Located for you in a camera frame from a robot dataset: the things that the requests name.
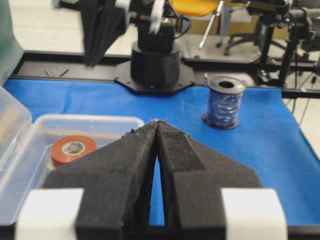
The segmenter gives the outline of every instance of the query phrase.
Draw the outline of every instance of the plastic storage box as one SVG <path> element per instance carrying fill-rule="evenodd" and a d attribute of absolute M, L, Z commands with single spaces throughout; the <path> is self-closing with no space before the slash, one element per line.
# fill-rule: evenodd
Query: plastic storage box
<path fill-rule="evenodd" d="M 48 175 L 52 144 L 70 135 L 107 145 L 144 125 L 136 117 L 46 114 L 32 124 L 30 112 L 0 86 L 0 225 L 16 221 L 31 189 Z"/>

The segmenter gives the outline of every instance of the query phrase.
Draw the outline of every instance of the spool of blue wire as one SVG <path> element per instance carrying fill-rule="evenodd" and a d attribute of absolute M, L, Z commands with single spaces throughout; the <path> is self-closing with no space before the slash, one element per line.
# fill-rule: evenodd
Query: spool of blue wire
<path fill-rule="evenodd" d="M 218 76 L 208 81 L 207 112 L 203 121 L 217 129 L 233 129 L 239 124 L 238 113 L 246 86 L 238 79 Z"/>

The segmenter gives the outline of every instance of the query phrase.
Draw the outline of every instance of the plastic lid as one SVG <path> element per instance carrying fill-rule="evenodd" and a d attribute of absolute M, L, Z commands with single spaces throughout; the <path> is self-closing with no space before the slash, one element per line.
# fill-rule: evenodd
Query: plastic lid
<path fill-rule="evenodd" d="M 31 122 L 30 112 L 0 86 L 0 184 L 18 136 Z"/>

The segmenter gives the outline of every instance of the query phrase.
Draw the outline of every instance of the red tape roll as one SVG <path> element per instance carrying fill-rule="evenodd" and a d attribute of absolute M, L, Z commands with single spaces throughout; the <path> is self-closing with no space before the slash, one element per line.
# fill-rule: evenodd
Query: red tape roll
<path fill-rule="evenodd" d="M 56 141 L 51 147 L 50 154 L 53 165 L 59 167 L 71 163 L 96 149 L 97 145 L 90 137 L 74 135 Z"/>

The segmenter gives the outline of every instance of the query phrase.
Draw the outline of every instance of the wire spool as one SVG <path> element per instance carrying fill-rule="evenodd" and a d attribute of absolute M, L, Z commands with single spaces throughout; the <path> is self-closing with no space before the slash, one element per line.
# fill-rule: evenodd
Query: wire spool
<path fill-rule="evenodd" d="M 71 163 L 97 149 L 94 140 L 87 136 L 67 136 L 56 141 L 50 151 L 54 167 Z"/>
<path fill-rule="evenodd" d="M 217 129 L 233 129 L 239 124 L 238 113 L 246 86 L 242 81 L 228 76 L 217 76 L 208 81 L 207 112 L 203 121 Z"/>

